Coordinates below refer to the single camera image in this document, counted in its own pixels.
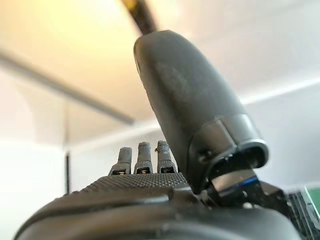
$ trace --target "black cylindrical object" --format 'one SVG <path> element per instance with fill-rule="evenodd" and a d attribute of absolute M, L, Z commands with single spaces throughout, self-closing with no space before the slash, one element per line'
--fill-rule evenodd
<path fill-rule="evenodd" d="M 128 175 L 131 174 L 132 148 L 122 147 L 119 151 L 118 162 L 112 166 L 110 175 Z"/>
<path fill-rule="evenodd" d="M 138 159 L 134 166 L 135 174 L 153 174 L 151 151 L 149 142 L 140 142 L 138 146 Z"/>
<path fill-rule="evenodd" d="M 166 141 L 158 141 L 158 145 L 155 150 L 158 153 L 158 174 L 177 173 L 176 166 L 171 161 L 170 148 L 168 143 Z"/>
<path fill-rule="evenodd" d="M 266 163 L 268 148 L 246 110 L 188 40 L 172 31 L 153 32 L 136 41 L 134 57 L 178 168 L 195 193 L 227 156 L 245 153 L 244 168 Z"/>

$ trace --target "ceiling beam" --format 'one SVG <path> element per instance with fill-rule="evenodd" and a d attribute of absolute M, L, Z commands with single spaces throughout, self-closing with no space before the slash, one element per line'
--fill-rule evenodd
<path fill-rule="evenodd" d="M 118 110 L 114 109 L 111 106 L 108 106 L 86 94 L 83 94 L 79 91 L 72 89 L 70 86 L 63 84 L 63 80 L 61 79 L 54 79 L 47 74 L 44 74 L 23 62 L 18 61 L 11 55 L 4 53 L 0 50 L 0 65 L 4 66 L 6 69 L 13 71 L 17 74 L 26 77 L 26 79 L 35 81 L 37 83 L 42 84 L 56 92 L 59 92 L 65 95 L 68 98 L 74 99 L 88 107 L 95 109 L 105 115 L 108 115 L 120 122 L 123 122 L 127 125 L 133 125 L 135 120 L 130 116 L 119 112 Z"/>

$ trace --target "green object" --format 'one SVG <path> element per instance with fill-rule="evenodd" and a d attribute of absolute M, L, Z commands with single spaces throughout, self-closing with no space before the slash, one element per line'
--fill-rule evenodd
<path fill-rule="evenodd" d="M 306 188 L 306 192 L 309 196 L 309 198 L 312 201 L 313 207 L 316 209 L 317 211 L 317 215 L 319 217 L 319 213 L 320 213 L 320 187 L 308 187 Z"/>

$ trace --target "black plastic casing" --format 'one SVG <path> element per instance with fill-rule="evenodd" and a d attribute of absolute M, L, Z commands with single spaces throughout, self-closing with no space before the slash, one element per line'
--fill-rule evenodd
<path fill-rule="evenodd" d="M 226 156 L 251 149 L 254 157 L 243 168 L 267 162 L 266 143 L 239 99 L 188 40 L 168 30 L 153 32 L 136 41 L 134 56 L 178 169 L 194 193 L 206 187 L 214 165 Z"/>

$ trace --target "textured rubber surface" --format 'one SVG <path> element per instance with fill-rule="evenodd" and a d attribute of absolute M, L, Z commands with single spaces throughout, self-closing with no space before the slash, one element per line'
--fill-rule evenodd
<path fill-rule="evenodd" d="M 109 192 L 118 189 L 176 187 L 187 181 L 182 173 L 111 175 L 99 178 L 81 192 Z"/>

